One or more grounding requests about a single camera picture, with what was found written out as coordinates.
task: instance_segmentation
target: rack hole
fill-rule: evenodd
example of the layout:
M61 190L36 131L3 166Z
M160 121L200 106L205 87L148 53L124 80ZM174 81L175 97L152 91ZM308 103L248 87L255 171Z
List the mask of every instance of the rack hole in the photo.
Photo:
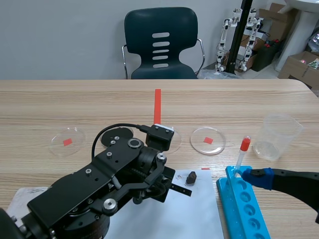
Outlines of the rack hole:
M241 199L242 201L244 201L245 203L248 203L248 202L251 200L251 197L250 197L250 195L249 195L248 193L242 192L242 193L240 194L240 199Z
M254 234L254 239L265 239L263 235L256 233Z
M237 184L239 184L243 188L243 190L247 188L247 184L243 180L237 181Z
M255 229L255 230L259 230L260 229L260 223L257 219L255 218L251 218L248 220L248 224L251 228Z
M162 59L167 59L168 56L154 56L153 60L162 60Z
M153 47L169 46L169 41L154 42Z
M153 65L154 68L163 68L163 67L167 67L168 64L167 63L162 63L162 64L155 64Z
M248 215L252 216L252 215L255 215L256 210L253 206L251 206L250 204L247 204L244 207L244 212L247 213Z
M153 38L168 37L168 36L169 36L169 32L159 32L159 33L152 34Z

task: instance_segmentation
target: wooden table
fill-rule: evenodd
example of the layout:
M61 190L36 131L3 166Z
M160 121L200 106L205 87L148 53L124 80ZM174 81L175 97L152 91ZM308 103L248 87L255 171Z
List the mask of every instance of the wooden table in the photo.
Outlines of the wooden table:
M227 165L237 161L242 137L248 134L254 139L269 113L287 113L305 129L279 161L261 160L250 149L244 163L254 168L319 172L319 100L299 81L0 81L0 207L6 209L20 187L49 186L88 164L92 141L105 126L152 124L156 88L162 89L162 123L175 126L182 136L180 149L168 156L168 166L210 168L216 192L216 180L225 176ZM191 147L191 133L204 125L224 132L227 143L221 154L207 156ZM48 146L69 126L83 130L85 145L59 158ZM255 188L255 193L272 238L318 238L313 209L280 192ZM217 193L216 197L228 238Z

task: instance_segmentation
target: measuring cup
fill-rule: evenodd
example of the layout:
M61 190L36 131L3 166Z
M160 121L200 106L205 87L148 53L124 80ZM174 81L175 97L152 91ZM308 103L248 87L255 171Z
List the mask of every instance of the measuring cup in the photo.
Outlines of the measuring cup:
M270 114L264 118L253 149L258 157L277 160L296 138L303 126L286 114Z

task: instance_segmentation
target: white paper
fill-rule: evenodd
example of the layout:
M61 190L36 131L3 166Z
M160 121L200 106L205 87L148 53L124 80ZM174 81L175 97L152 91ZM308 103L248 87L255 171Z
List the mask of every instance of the white paper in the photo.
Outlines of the white paper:
M169 190L165 203L146 199L129 201L110 219L105 239L223 239L213 182L209 170L195 170L194 185L185 185L190 170L177 170L173 183L192 191L191 197ZM20 219L29 213L26 204L46 187L20 188L7 213Z

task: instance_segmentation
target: black pole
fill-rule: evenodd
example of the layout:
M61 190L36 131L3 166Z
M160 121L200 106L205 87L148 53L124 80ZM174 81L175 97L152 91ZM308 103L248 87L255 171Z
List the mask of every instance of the black pole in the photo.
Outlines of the black pole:
M243 0L241 3L241 9L243 9L243 12L241 14L240 22L238 23L236 27L233 42L231 43L229 58L227 61L225 72L235 74L236 59L237 59L241 39L243 37L244 31L246 28L247 19L248 19L252 2L253 0Z

